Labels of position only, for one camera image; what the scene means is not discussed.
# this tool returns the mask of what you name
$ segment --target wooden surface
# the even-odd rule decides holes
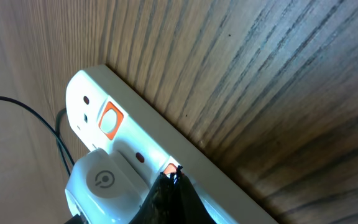
[[[358,223],[358,0],[0,1],[0,95],[53,123],[102,63],[278,221]],[[0,223],[63,223],[53,137],[0,104],[2,130]]]

